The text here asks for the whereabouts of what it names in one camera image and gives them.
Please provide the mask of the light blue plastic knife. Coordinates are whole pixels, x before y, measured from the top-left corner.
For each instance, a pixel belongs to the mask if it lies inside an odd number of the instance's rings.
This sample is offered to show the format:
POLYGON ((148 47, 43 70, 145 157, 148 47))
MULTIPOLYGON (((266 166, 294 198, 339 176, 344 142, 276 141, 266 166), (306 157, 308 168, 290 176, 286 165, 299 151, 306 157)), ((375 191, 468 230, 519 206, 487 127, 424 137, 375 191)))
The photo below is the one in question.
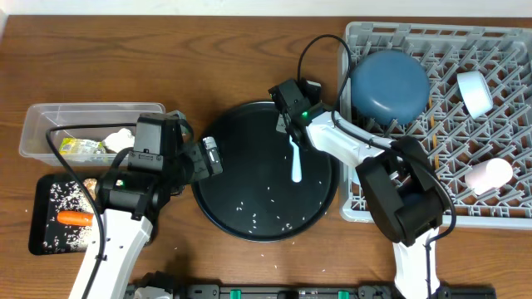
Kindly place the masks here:
POLYGON ((300 183, 302 181, 302 167, 300 159, 300 149, 298 145, 293 141, 292 137, 289 137, 289 143, 293 149, 293 159, 292 159, 292 172, 291 179, 294 183, 300 183))

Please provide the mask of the white napkin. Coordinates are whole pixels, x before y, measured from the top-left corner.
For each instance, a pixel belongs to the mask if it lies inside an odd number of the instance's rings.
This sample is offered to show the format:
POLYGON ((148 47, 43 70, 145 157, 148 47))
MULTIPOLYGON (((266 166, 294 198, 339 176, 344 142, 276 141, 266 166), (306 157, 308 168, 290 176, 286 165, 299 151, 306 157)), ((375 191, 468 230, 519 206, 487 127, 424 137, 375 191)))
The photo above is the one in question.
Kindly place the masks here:
POLYGON ((135 136, 129 129, 122 128, 116 133, 108 135, 102 144, 108 152, 118 153, 123 149, 134 146, 135 136))

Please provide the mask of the dark blue plate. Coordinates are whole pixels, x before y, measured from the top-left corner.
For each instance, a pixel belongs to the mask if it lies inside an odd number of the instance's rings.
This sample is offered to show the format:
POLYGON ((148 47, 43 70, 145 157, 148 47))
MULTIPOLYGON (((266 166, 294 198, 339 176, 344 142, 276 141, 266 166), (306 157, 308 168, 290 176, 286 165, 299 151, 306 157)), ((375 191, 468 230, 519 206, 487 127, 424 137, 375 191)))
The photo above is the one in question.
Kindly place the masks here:
POLYGON ((379 125, 413 121, 426 108, 429 95, 425 68, 401 51, 372 53, 351 73, 352 106, 379 125))

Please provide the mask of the brown food scrap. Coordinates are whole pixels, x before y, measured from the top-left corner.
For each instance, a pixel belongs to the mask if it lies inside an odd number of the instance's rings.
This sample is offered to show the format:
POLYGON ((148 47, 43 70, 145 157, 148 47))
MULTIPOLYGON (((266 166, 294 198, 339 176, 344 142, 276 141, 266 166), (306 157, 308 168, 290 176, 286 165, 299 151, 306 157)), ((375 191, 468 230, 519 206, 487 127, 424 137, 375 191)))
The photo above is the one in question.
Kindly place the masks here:
POLYGON ((97 185, 97 179, 85 179, 83 184, 89 191, 95 191, 96 185, 97 185))

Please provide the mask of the green yellow snack wrapper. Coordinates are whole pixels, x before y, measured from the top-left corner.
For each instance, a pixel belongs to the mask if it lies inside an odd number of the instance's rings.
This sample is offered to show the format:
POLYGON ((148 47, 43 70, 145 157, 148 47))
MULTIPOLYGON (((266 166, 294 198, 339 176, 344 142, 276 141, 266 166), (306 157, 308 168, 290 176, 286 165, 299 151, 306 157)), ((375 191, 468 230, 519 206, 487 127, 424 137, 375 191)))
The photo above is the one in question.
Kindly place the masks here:
POLYGON ((101 160, 104 154, 107 154, 106 148, 100 141, 76 138, 64 138, 59 153, 66 155, 66 159, 82 163, 101 160))

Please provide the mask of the wooden chopstick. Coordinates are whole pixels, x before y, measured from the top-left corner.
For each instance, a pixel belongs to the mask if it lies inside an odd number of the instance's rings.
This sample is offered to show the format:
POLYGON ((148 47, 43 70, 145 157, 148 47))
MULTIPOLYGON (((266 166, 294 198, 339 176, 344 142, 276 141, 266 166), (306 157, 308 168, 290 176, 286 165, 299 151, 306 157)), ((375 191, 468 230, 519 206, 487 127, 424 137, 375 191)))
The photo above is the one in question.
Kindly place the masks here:
MULTIPOLYGON (((428 106, 429 106, 429 109, 432 109, 432 107, 433 107, 433 101, 432 101, 431 96, 429 96, 428 106)), ((430 121, 430 127, 434 128, 435 125, 436 125, 434 115, 430 116, 429 121, 430 121)), ((436 135, 432 136, 432 146, 433 146, 434 149, 437 147, 436 135)), ((435 156, 434 156, 434 168, 438 169, 438 166, 439 166, 439 155, 435 154, 435 156)))

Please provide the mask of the orange carrot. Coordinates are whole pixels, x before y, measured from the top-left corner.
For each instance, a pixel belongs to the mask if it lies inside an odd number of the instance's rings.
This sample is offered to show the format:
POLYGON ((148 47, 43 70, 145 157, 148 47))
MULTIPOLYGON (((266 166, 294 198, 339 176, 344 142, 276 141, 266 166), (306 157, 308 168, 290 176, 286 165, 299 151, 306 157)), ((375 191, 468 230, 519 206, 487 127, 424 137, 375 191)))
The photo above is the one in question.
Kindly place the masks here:
POLYGON ((83 213, 76 211, 61 211, 57 215, 57 221, 68 226, 91 226, 92 219, 92 213, 83 213))

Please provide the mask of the light blue bowl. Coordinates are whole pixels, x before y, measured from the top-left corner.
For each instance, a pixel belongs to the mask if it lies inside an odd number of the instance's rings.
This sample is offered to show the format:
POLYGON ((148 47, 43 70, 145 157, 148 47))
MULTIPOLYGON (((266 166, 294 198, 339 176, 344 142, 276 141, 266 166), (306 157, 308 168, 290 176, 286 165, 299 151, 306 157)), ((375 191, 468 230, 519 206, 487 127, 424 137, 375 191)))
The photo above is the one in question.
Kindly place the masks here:
POLYGON ((465 107, 474 120, 493 108, 489 87, 479 71, 459 73, 456 79, 465 107))

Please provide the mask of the pink cup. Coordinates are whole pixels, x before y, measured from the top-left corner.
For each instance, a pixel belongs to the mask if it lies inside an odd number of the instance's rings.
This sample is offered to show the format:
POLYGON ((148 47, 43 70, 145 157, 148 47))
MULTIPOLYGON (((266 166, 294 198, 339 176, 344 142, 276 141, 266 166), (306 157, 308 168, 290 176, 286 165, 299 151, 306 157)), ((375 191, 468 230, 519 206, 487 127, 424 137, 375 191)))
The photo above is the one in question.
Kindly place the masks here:
POLYGON ((476 195, 482 195, 502 187, 512 179, 512 176, 513 169, 509 162, 493 158, 474 165, 465 175, 465 183, 476 195))

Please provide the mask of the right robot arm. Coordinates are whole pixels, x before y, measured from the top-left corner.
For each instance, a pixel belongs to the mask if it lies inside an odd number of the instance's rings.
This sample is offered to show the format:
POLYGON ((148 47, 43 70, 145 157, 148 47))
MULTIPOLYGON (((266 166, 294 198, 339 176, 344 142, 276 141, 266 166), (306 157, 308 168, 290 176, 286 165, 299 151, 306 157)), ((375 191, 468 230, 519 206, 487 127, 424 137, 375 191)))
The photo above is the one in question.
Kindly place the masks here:
POLYGON ((300 147, 329 154, 356 170, 373 222, 394 246, 396 289, 405 298, 433 298, 439 291, 434 243, 445 212, 456 208, 431 168, 426 151, 410 136, 373 135, 323 104, 296 109, 278 104, 286 133, 300 147))

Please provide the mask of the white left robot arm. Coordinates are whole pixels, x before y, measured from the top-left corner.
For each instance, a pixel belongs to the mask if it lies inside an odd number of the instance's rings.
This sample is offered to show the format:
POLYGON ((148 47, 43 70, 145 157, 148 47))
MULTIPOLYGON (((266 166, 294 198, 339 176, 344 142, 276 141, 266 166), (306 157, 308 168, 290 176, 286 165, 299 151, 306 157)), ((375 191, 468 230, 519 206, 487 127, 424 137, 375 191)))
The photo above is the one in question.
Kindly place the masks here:
POLYGON ((212 137, 155 152, 121 150, 97 182, 92 235, 70 296, 122 298, 161 209, 187 184, 222 170, 212 137))

